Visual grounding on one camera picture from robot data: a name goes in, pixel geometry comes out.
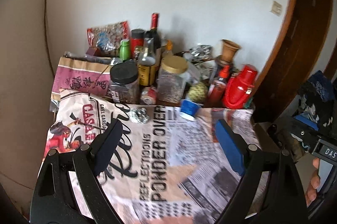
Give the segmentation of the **person's right hand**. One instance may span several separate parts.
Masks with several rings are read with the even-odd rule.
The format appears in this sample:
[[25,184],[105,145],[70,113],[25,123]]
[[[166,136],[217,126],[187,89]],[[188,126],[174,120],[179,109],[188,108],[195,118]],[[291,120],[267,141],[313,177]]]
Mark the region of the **person's right hand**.
[[314,158],[312,161],[312,165],[314,166],[315,170],[311,176],[310,182],[305,192],[305,199],[307,206],[309,206],[313,201],[315,201],[317,197],[317,188],[320,186],[320,177],[318,175],[319,163],[320,163],[319,158]]

